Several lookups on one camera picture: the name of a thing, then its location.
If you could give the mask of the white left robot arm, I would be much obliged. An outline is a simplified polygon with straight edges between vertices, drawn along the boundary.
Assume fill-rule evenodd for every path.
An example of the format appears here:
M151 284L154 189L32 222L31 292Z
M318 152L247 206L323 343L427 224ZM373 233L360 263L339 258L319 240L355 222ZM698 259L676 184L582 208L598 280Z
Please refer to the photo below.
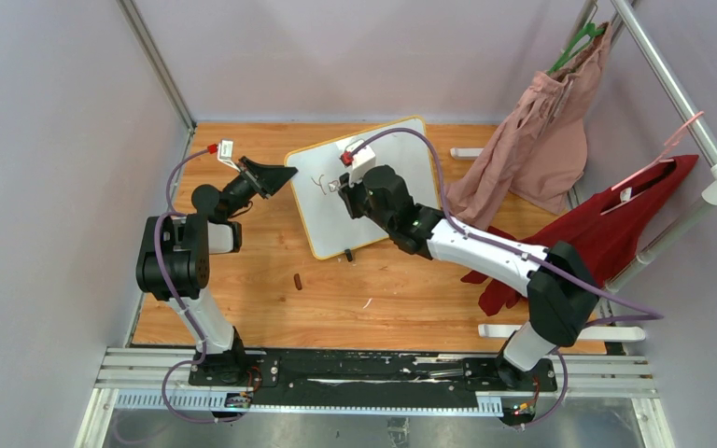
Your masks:
M269 199L298 173L294 167L262 164L247 157L223 188L202 184L191 194L193 212L149 217L138 252L139 288L168 305L195 341L193 385L246 385L260 382L260 368L247 353L238 330L215 303L208 288L210 259L236 253L243 242L236 217L256 197Z

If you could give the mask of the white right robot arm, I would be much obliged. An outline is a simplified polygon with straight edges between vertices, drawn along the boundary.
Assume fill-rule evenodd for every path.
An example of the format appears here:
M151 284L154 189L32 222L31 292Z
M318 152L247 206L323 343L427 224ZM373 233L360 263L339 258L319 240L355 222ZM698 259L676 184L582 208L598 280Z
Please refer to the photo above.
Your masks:
M373 167L359 181L341 175L337 193L349 216L369 219L403 252L467 267L527 299L527 322L495 360L495 375L508 389L529 382L541 358L574 345L598 303L597 284L572 245L525 245L475 229L416 203L387 165Z

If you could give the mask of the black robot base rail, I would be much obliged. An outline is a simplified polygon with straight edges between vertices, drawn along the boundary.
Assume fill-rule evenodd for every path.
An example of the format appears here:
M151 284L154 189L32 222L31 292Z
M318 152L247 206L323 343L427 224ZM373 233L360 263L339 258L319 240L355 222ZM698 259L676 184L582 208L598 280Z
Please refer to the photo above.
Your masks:
M555 402L654 399L642 357L562 355L540 360L507 386L491 354L357 350L252 350L239 372L214 360L194 363L189 349L110 348L95 380L119 410L497 417L520 426Z

